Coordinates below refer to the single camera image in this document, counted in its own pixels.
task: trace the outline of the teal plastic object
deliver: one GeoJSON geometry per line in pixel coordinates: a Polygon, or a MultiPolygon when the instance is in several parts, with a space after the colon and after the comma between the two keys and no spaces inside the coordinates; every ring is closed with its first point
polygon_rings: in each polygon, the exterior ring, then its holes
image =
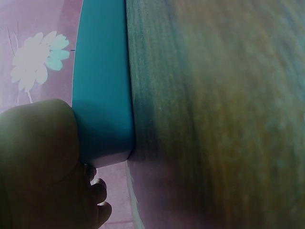
{"type": "Polygon", "coordinates": [[[124,0],[84,0],[75,49],[72,108],[80,161],[122,162],[134,144],[124,0]]]}

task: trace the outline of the flower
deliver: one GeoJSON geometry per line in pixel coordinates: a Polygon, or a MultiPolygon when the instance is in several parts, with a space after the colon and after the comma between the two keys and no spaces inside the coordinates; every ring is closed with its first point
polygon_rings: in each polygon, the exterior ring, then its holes
{"type": "Polygon", "coordinates": [[[69,41],[62,34],[56,34],[56,31],[52,31],[43,37],[42,32],[37,33],[34,37],[29,37],[24,46],[16,51],[12,63],[15,67],[10,75],[12,83],[19,81],[19,90],[29,92],[35,81],[39,84],[46,82],[46,66],[54,71],[62,69],[61,61],[70,56],[68,51],[62,49],[69,45],[69,41]]]}

